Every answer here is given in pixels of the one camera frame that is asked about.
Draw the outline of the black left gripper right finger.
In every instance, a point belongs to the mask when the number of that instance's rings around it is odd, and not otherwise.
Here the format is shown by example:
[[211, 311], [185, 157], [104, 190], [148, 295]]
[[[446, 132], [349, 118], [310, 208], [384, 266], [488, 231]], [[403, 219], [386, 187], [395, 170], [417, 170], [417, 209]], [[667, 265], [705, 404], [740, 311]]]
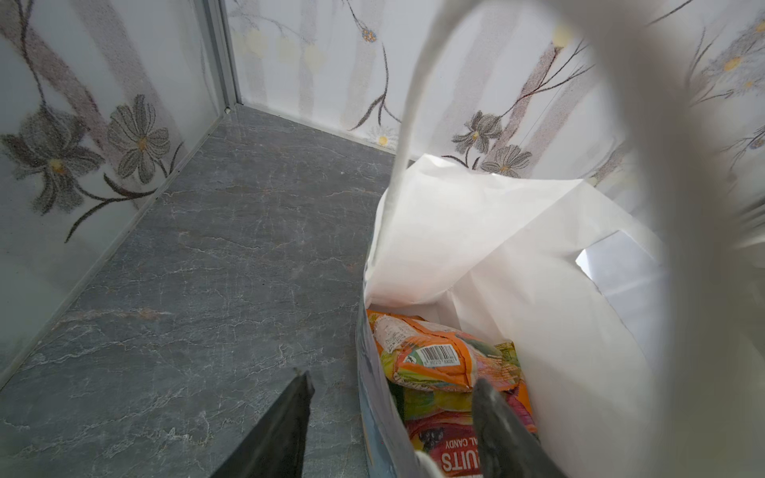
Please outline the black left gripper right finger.
[[484, 477], [565, 476], [502, 394], [484, 378], [472, 392], [472, 418]]

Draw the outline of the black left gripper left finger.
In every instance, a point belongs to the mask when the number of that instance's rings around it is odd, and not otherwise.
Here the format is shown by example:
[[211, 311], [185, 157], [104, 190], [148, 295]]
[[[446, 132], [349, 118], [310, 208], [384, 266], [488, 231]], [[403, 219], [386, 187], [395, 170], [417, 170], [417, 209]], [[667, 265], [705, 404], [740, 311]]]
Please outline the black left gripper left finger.
[[301, 477], [314, 393], [298, 374], [211, 477]]

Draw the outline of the red orange Fox's candy packet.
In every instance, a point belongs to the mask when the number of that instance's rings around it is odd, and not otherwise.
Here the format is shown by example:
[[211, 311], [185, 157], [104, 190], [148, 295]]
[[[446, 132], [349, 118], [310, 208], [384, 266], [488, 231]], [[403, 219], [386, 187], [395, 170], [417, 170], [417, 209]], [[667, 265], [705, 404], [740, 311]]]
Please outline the red orange Fox's candy packet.
[[470, 392], [402, 388], [398, 411], [414, 449], [431, 458], [444, 476], [482, 475]]

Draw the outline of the pink Fox's candy packet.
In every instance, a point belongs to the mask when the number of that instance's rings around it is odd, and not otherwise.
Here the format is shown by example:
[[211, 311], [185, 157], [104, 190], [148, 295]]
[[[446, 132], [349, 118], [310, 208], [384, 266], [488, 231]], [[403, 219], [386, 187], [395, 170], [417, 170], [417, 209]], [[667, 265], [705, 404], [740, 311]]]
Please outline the pink Fox's candy packet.
[[422, 392], [472, 392], [480, 378], [510, 392], [521, 382], [520, 366], [496, 346], [466, 332], [418, 316], [368, 310], [386, 378]]

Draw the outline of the floral white paper bag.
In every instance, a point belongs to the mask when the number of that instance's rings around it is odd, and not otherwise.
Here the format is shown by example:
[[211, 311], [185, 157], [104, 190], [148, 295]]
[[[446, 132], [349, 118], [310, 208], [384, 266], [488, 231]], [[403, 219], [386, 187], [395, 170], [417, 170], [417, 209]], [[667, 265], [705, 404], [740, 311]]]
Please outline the floral white paper bag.
[[510, 341], [570, 477], [764, 473], [764, 5], [414, 1], [366, 307]]

